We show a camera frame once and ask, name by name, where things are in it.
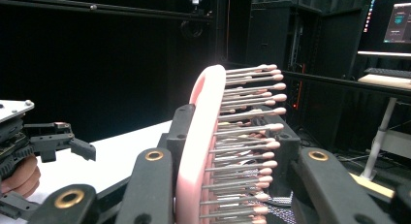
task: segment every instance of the brass insert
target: brass insert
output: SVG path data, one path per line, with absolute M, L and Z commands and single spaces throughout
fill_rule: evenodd
M 145 159 L 148 161 L 156 161 L 156 160 L 163 158 L 163 156 L 164 156 L 163 152 L 154 150 L 154 151 L 148 152 L 145 155 Z
M 70 189 L 57 197 L 54 205 L 57 208 L 70 208 L 75 204 L 81 202 L 84 198 L 84 192 L 79 189 Z
M 315 160 L 318 161 L 327 161 L 329 160 L 329 155 L 321 152 L 321 151 L 309 151 L 308 155 Z

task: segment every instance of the pink brush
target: pink brush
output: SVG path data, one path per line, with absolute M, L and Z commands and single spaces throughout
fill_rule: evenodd
M 266 138 L 267 130 L 280 131 L 282 124 L 250 126 L 243 121 L 254 116 L 283 114 L 251 110 L 256 105 L 275 105 L 286 96 L 269 90 L 282 90 L 284 83 L 265 87 L 227 88 L 255 81 L 282 80 L 275 65 L 261 65 L 226 71 L 215 65 L 206 68 L 194 85 L 190 104 L 196 110 L 187 135 L 179 166 L 175 212 L 177 224 L 266 223 L 268 208 L 261 204 L 269 196 L 262 192 L 272 182 L 272 149 L 279 147 Z

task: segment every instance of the finger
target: finger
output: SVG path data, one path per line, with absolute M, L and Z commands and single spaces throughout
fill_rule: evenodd
M 28 191 L 27 193 L 23 194 L 23 197 L 24 197 L 24 198 L 30 197 L 30 196 L 36 191 L 36 189 L 39 187 L 39 185 L 40 185 L 40 182 L 37 181 L 37 183 L 34 184 L 34 187 L 31 188 L 30 191 Z
M 30 155 L 23 159 L 16 167 L 12 176 L 8 177 L 1 183 L 2 193 L 9 192 L 21 186 L 29 177 L 31 177 L 37 168 L 37 158 Z
M 29 191 L 32 190 L 33 187 L 36 186 L 36 184 L 39 182 L 40 178 L 40 170 L 38 167 L 36 167 L 36 170 L 34 170 L 33 174 L 31 177 L 29 177 L 23 184 L 21 184 L 19 187 L 15 188 L 14 191 L 19 194 L 26 194 Z

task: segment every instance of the screen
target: screen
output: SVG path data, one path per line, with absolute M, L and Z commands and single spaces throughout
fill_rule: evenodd
M 411 0 L 371 0 L 358 54 L 411 59 Z

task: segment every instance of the desk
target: desk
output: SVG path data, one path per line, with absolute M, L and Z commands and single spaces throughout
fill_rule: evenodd
M 411 80 L 408 80 L 408 79 L 367 75 L 367 76 L 360 78 L 359 82 L 386 85 L 386 86 L 392 86 L 392 87 L 411 90 Z M 375 161 L 377 160 L 378 154 L 381 150 L 382 142 L 384 141 L 385 135 L 387 133 L 387 126 L 390 122 L 391 115 L 395 107 L 395 103 L 396 103 L 396 98 L 391 97 L 390 102 L 384 113 L 384 117 L 381 122 L 381 125 L 378 128 L 377 135 L 375 136 L 375 140 L 371 146 L 371 152 L 369 153 L 368 160 L 366 161 L 365 169 L 363 173 L 361 174 L 361 177 L 364 177 L 368 180 L 373 180 L 375 176 L 375 171 L 373 171 L 374 166 L 375 166 Z
M 28 201 L 42 203 L 49 194 L 70 184 L 88 184 L 97 193 L 114 185 L 131 175 L 139 153 L 156 147 L 161 134 L 169 133 L 171 123 L 163 122 L 92 143 L 97 151 L 96 162 L 86 161 L 70 149 L 58 151 L 55 162 L 42 163 L 39 158 L 40 186 Z M 0 223 L 22 224 L 26 221 L 0 215 Z

